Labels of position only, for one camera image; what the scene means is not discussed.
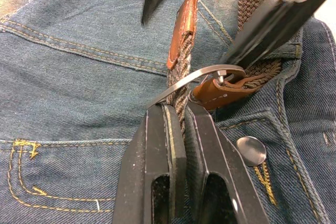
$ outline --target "denim fabric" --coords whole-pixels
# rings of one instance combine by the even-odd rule
[[[31,0],[1,20],[0,223],[111,223],[121,157],[166,87],[183,1],[165,0],[146,27],[143,0]],[[217,63],[237,32],[237,0],[198,9],[193,70]],[[279,76],[216,112],[232,141],[266,145],[277,206],[249,172],[271,223],[336,221],[334,53],[330,31],[311,20],[268,56],[283,59]]]

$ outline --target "metal button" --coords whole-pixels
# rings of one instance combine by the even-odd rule
[[[255,137],[241,137],[236,141],[236,147],[247,166],[258,166],[266,159],[266,148],[264,144]]]

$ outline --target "brown leather tab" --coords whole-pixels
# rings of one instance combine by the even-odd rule
[[[186,34],[192,34],[194,45],[197,20],[197,0],[185,0],[177,12],[172,43],[170,45],[167,67],[172,70],[179,56],[180,47]]]
[[[244,84],[261,79],[264,75],[265,74],[261,74],[244,78],[235,84],[225,81],[224,86],[220,86],[216,79],[210,79],[197,86],[193,90],[193,95],[205,109],[213,110],[235,102],[259,90],[262,86],[247,89],[244,88]]]

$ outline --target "jeans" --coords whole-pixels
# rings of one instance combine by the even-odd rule
[[[112,222],[121,157],[166,89],[183,1],[164,0],[145,27],[143,0],[30,0],[1,20],[0,223]],[[198,10],[192,71],[218,63],[237,33],[237,0]],[[336,222],[335,52],[312,18],[267,56],[281,74],[214,115],[233,142],[265,144],[268,172],[248,171],[271,223]],[[185,211],[176,223],[191,223]]]

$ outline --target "metal ring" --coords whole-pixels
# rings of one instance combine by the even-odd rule
[[[172,85],[170,88],[166,89],[161,94],[159,94],[155,99],[153,99],[150,103],[147,104],[147,109],[149,109],[151,106],[157,103],[164,101],[168,95],[175,92],[176,90],[179,90],[180,88],[192,82],[193,80],[197,79],[198,77],[221,70],[226,70],[226,74],[231,73],[242,78],[245,77],[245,71],[243,70],[243,68],[236,65],[213,65],[201,68],[196,70],[195,72],[192,72],[191,74],[184,77],[183,79]]]

